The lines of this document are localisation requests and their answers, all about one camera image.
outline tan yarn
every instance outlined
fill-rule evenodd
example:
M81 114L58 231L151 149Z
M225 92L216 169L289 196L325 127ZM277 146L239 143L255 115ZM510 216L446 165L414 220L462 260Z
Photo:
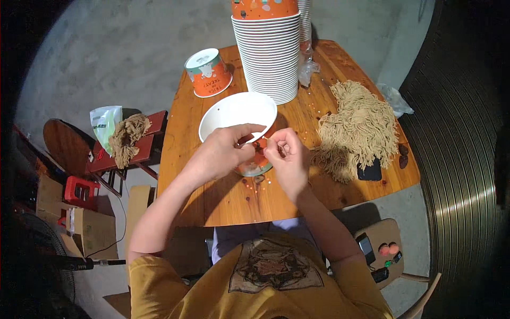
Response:
M312 148L312 162L348 183L361 169L371 166L374 156L388 168L390 156L397 153L396 122L393 109L366 87L348 80L330 87L338 101L338 114L319 120L321 146Z
M143 114L131 115L122 122L117 123L115 132L108 139L112 147L112 156L119 169L129 165L129 161L138 154L139 148L134 147L135 143L144 136L152 123Z

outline person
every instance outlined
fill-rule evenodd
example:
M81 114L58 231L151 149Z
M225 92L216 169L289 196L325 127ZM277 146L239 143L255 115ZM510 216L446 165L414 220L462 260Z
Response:
M214 265L191 288L158 257L188 196L252 158L251 143L238 141L264 128L216 129L140 218L127 256L131 318L393 318L357 243L314 196L308 183L309 150L290 128L267 140L264 155L303 217L267 228L253 224L253 231L245 232L242 226L234 231L217 227ZM234 245L232 235L240 236L239 244ZM333 278L319 248L331 263Z

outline orange paper bowl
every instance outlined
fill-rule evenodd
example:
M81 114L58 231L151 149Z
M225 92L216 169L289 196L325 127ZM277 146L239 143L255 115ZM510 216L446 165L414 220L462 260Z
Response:
M215 96L227 89L232 82L232 74L215 48L195 53L186 61L184 67L198 97Z
M266 20L297 14L297 0L231 0L232 17L237 20Z

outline pink pom-pom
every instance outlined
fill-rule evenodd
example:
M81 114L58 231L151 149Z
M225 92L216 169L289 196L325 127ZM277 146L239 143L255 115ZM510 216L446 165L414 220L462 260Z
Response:
M381 256L387 256L389 253L390 248L388 247L388 245L382 245L381 247L379 247L379 254Z
M390 254L395 255L396 253L398 253L399 250L400 250L400 248L398 247L397 244L395 244L395 243L390 244L390 249L389 249Z

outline red plastic stool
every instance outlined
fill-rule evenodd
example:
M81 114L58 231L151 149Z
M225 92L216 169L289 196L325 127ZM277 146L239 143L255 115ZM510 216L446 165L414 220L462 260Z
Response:
M65 185L64 199L71 205L97 211L96 188L100 189L101 184L69 176Z

